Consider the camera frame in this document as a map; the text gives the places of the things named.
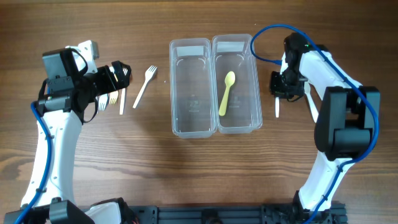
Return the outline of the yellow plastic fork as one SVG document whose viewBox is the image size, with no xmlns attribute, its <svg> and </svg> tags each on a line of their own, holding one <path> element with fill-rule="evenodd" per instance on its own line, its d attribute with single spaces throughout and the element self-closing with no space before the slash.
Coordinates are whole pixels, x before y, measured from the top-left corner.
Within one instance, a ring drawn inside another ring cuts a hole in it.
<svg viewBox="0 0 398 224">
<path fill-rule="evenodd" d="M 115 90 L 109 94 L 109 104 L 114 105 L 117 103 L 119 97 L 119 91 Z"/>
</svg>

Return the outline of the yellow plastic spoon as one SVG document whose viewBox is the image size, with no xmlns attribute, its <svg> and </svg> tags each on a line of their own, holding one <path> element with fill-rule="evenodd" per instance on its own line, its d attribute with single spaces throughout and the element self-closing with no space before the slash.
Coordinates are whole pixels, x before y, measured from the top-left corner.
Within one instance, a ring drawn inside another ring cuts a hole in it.
<svg viewBox="0 0 398 224">
<path fill-rule="evenodd" d="M 219 115 L 220 116 L 224 116 L 226 114 L 229 91 L 230 91 L 230 88 L 234 85 L 235 80 L 236 80 L 236 75 L 233 71 L 230 71 L 226 74 L 225 80 L 224 80 L 225 90 L 224 90 L 224 94 L 223 94 L 221 104 L 219 107 Z"/>
</svg>

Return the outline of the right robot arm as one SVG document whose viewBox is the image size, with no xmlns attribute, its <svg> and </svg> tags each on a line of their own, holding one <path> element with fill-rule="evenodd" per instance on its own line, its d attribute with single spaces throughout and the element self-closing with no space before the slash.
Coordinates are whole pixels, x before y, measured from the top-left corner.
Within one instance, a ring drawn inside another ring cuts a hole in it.
<svg viewBox="0 0 398 224">
<path fill-rule="evenodd" d="M 350 167 L 369 152 L 377 138 L 380 92 L 353 80 L 322 45 L 293 32 L 284 39 L 281 69 L 272 72 L 270 92 L 293 102 L 315 88 L 322 105 L 315 120 L 317 157 L 306 183 L 296 191 L 291 219 L 324 221 L 331 199 Z"/>
</svg>

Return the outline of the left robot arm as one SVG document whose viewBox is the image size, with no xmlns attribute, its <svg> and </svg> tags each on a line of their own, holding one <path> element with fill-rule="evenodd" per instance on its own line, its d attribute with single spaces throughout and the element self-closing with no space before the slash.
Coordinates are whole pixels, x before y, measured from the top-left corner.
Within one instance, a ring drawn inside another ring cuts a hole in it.
<svg viewBox="0 0 398 224">
<path fill-rule="evenodd" d="M 129 86 L 130 66 L 114 61 L 112 66 L 91 70 L 87 59 L 80 68 L 73 48 L 43 54 L 47 78 L 31 110 L 37 120 L 38 143 L 34 168 L 21 207 L 4 216 L 5 223 L 138 223 L 122 198 L 103 200 L 87 211 L 75 204 L 73 166 L 78 137 L 86 123 L 84 113 L 97 97 Z"/>
</svg>

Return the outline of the white plastic fork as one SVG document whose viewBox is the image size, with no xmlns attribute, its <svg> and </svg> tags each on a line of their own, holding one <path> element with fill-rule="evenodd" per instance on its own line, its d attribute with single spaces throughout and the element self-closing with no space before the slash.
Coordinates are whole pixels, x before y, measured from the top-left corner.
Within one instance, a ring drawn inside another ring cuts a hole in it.
<svg viewBox="0 0 398 224">
<path fill-rule="evenodd" d="M 123 88 L 121 90 L 120 105 L 119 105 L 119 114 L 120 115 L 124 114 L 125 103 L 126 103 L 126 88 Z"/>
<path fill-rule="evenodd" d="M 108 94 L 100 95 L 98 98 L 98 109 L 104 111 L 108 105 Z"/>
</svg>

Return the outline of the white plastic spoon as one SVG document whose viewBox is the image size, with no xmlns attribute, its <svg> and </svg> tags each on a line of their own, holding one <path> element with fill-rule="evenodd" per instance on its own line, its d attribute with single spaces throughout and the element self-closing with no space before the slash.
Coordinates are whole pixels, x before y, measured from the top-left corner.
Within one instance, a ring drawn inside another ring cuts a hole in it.
<svg viewBox="0 0 398 224">
<path fill-rule="evenodd" d="M 304 93 L 305 93 L 305 96 L 307 97 L 307 101 L 308 101 L 308 105 L 310 108 L 310 112 L 311 112 L 313 121 L 316 123 L 317 119 L 318 119 L 318 110 L 317 110 L 317 107 L 315 106 L 313 98 L 310 94 L 310 90 L 311 90 L 310 84 L 308 82 L 305 82 L 304 83 Z"/>
<path fill-rule="evenodd" d="M 280 111 L 280 100 L 279 97 L 275 97 L 275 117 L 279 117 L 279 111 Z"/>
</svg>

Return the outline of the cream plastic fork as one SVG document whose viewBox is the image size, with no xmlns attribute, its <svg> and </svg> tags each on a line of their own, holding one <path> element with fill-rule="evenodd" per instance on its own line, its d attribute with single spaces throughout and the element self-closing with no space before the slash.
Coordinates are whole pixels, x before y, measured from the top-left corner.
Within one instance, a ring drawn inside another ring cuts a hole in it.
<svg viewBox="0 0 398 224">
<path fill-rule="evenodd" d="M 142 85 L 142 87 L 141 87 L 141 89 L 140 89 L 140 91 L 139 91 L 139 93 L 138 93 L 138 95 L 137 95 L 137 97 L 136 97 L 136 100 L 135 100 L 135 102 L 134 102 L 134 104 L 133 104 L 133 108 L 134 109 L 136 109 L 137 108 L 137 106 L 138 106 L 138 104 L 139 104 L 139 102 L 140 102 L 140 100 L 141 100 L 141 98 L 142 98 L 142 95 L 144 94 L 144 91 L 145 91 L 145 89 L 146 89 L 146 87 L 147 87 L 147 85 L 148 85 L 148 83 L 153 79 L 153 77 L 155 76 L 155 73 L 157 72 L 157 67 L 155 66 L 155 65 L 151 65 L 146 71 L 145 71 L 145 74 L 144 74 L 144 78 L 145 78 L 145 80 L 144 80 L 144 83 L 143 83 L 143 85 Z"/>
</svg>

